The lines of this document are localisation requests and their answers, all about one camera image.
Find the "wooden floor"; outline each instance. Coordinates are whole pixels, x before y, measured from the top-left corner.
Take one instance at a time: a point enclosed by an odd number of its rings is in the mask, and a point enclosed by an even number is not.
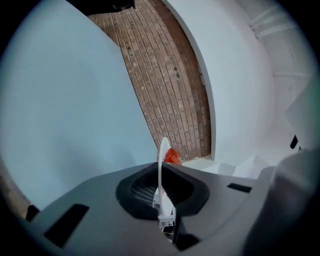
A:
[[[161,0],[90,15],[120,48],[153,139],[168,137],[182,161],[211,153],[208,98],[194,51]]]

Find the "orange crumpled plastic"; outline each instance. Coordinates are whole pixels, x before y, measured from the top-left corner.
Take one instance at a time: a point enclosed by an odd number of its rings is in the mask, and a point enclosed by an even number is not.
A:
[[[180,165],[180,160],[178,159],[180,156],[178,152],[176,152],[173,148],[170,148],[168,152],[165,154],[165,163],[174,163]]]

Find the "black rectangular slot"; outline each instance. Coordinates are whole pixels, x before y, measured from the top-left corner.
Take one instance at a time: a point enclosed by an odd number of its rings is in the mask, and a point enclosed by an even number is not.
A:
[[[242,192],[245,192],[245,193],[250,193],[250,191],[252,189],[252,187],[243,186],[243,185],[239,185],[239,184],[236,184],[236,183],[230,183],[227,187],[230,188],[230,189],[239,190],[239,191],[242,191]]]
[[[44,233],[44,236],[62,248],[88,210],[89,207],[86,205],[74,204]]]

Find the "brick-patterned floor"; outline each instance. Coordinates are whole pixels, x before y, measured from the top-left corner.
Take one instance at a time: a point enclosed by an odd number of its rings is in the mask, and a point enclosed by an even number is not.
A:
[[[183,161],[211,153],[210,112],[198,62],[161,0],[89,18],[120,48],[153,139],[163,136]]]

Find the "light blue surface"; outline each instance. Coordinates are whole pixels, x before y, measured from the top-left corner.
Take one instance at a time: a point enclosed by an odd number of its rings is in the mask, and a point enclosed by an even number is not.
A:
[[[120,48],[66,1],[31,13],[0,75],[1,155],[40,210],[91,177],[157,159]]]

